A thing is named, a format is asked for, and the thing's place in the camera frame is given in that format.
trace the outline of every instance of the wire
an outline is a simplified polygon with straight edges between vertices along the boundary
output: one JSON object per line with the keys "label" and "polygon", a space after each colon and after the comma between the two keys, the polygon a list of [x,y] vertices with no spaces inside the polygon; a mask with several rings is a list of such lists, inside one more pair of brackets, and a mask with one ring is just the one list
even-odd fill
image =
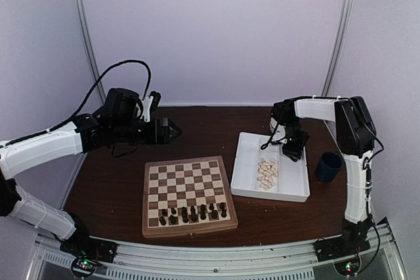
{"label": "wire", "polygon": [[379,249],[381,248],[381,236],[379,235],[378,229],[376,227],[376,223],[375,220],[373,219],[372,213],[369,213],[369,203],[366,203],[366,211],[367,211],[367,215],[370,218],[370,221],[372,223],[373,229],[375,230],[376,236],[378,238],[378,247],[376,248],[375,254],[373,255],[372,259],[366,264],[366,266],[357,272],[357,275],[360,275],[363,271],[365,271],[371,264],[372,262],[375,260],[376,256],[378,255]]}
{"label": "wire", "polygon": [[109,71],[111,71],[112,69],[114,69],[114,68],[116,68],[116,67],[119,67],[119,66],[121,66],[121,65],[124,65],[124,64],[141,64],[141,65],[143,65],[144,67],[146,67],[146,69],[147,69],[147,72],[148,72],[148,78],[147,78],[147,83],[146,83],[146,88],[144,89],[144,94],[143,94],[143,98],[142,99],[144,99],[145,97],[146,97],[146,95],[147,95],[147,91],[148,91],[148,89],[149,89],[149,86],[150,86],[150,81],[152,80],[152,72],[150,71],[150,68],[149,68],[149,66],[148,66],[148,64],[146,64],[145,62],[143,62],[142,60],[135,60],[135,59],[128,59],[128,60],[124,60],[124,61],[122,61],[122,62],[118,62],[118,63],[116,63],[116,64],[114,64],[114,65],[112,65],[112,66],[110,66],[110,67],[108,67],[108,68],[106,68],[106,70],[99,76],[99,78],[94,82],[94,84],[92,85],[92,87],[89,89],[89,91],[88,91],[88,93],[86,94],[86,96],[85,96],[85,98],[83,99],[83,101],[82,101],[82,103],[80,104],[80,106],[76,109],[76,111],[69,117],[69,118],[67,118],[65,121],[62,121],[61,123],[59,123],[59,124],[57,124],[57,125],[55,125],[55,126],[53,126],[53,127],[51,127],[50,129],[47,129],[47,130],[43,130],[43,131],[39,131],[39,132],[36,132],[36,133],[34,133],[34,134],[29,134],[29,135],[27,135],[27,136],[23,136],[23,137],[21,137],[21,138],[17,138],[17,139],[14,139],[14,140],[11,140],[11,141],[9,141],[9,142],[7,142],[5,145],[2,145],[2,146],[0,146],[0,148],[4,148],[5,146],[9,146],[9,145],[12,145],[12,144],[17,144],[18,142],[21,142],[21,141],[25,141],[25,140],[27,140],[27,139],[30,139],[30,138],[34,138],[34,137],[37,137],[37,136],[41,136],[41,135],[43,135],[43,134],[47,134],[48,132],[51,132],[51,131],[54,131],[54,130],[57,130],[57,129],[59,129],[59,128],[61,128],[61,127],[63,127],[65,124],[68,124],[70,121],[72,121],[72,119],[74,118],[74,117],[76,117],[77,116],[77,114],[79,114],[79,112],[82,110],[82,108],[85,106],[85,104],[86,104],[86,102],[87,102],[87,100],[89,99],[89,97],[91,96],[91,94],[92,94],[92,92],[94,91],[94,89],[96,88],[96,86],[101,82],[101,80],[102,80],[102,78],[103,77],[105,77],[105,75],[109,72]]}

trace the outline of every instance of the brown tabletop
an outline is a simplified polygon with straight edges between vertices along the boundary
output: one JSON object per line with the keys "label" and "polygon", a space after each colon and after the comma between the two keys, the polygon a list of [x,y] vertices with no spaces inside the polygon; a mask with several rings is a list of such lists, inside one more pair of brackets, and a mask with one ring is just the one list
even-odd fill
{"label": "brown tabletop", "polygon": [[[316,239],[341,233],[347,189],[342,170],[332,183],[320,182],[315,168],[321,154],[337,151],[322,121],[302,120],[310,135],[306,156],[310,197],[290,203],[234,196],[236,230],[187,237],[145,239],[142,236],[144,164],[153,161],[223,156],[229,180],[241,131],[269,134],[270,108],[159,108],[183,135],[166,146],[140,146],[121,159],[106,148],[88,154],[68,198],[66,210],[78,214],[97,237],[151,245],[228,247],[269,245]],[[119,146],[118,150],[128,150]]]}

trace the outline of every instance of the blue cup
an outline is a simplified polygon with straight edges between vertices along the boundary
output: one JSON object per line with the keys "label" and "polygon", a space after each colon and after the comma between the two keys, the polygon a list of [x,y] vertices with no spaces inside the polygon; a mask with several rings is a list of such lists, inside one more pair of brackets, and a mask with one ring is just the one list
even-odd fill
{"label": "blue cup", "polygon": [[335,152],[322,154],[316,167],[316,176],[323,182],[332,181],[343,166],[343,159]]}

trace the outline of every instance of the robotic arm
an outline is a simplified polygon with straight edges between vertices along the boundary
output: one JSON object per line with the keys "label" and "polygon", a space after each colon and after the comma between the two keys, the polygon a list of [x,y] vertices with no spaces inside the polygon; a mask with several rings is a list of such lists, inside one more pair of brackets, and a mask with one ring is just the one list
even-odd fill
{"label": "robotic arm", "polygon": [[13,216],[50,231],[76,257],[112,261],[112,244],[95,242],[76,215],[46,205],[17,186],[14,177],[36,165],[103,146],[170,143],[181,130],[169,119],[150,118],[159,101],[157,92],[141,100],[131,90],[110,89],[105,104],[92,115],[77,115],[54,131],[0,142],[0,216]]}
{"label": "robotic arm", "polygon": [[347,206],[343,220],[343,236],[337,246],[341,248],[341,254],[360,251],[366,245],[367,232],[371,227],[371,159],[376,139],[375,126],[364,99],[360,96],[302,96],[275,103],[271,116],[272,136],[269,142],[282,144],[283,154],[293,161],[301,158],[309,138],[301,129],[299,119],[313,118],[335,123],[337,145],[343,154],[347,169]]}

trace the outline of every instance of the wooden chessboard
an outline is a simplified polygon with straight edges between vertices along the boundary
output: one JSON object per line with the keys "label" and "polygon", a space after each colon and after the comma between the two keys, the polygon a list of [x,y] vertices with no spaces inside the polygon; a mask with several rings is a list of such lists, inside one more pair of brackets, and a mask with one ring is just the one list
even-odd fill
{"label": "wooden chessboard", "polygon": [[[226,207],[224,218],[221,216],[221,203]],[[217,218],[212,218],[210,204],[217,210]],[[201,205],[205,205],[204,220],[201,219]],[[191,206],[198,214],[196,222],[191,219]],[[182,220],[183,207],[188,211],[187,223]],[[169,220],[172,208],[175,210],[174,224]],[[161,216],[165,219],[165,225],[159,221]],[[238,219],[222,157],[147,163],[142,218],[142,233],[146,238],[191,237],[199,233],[237,228]]]}

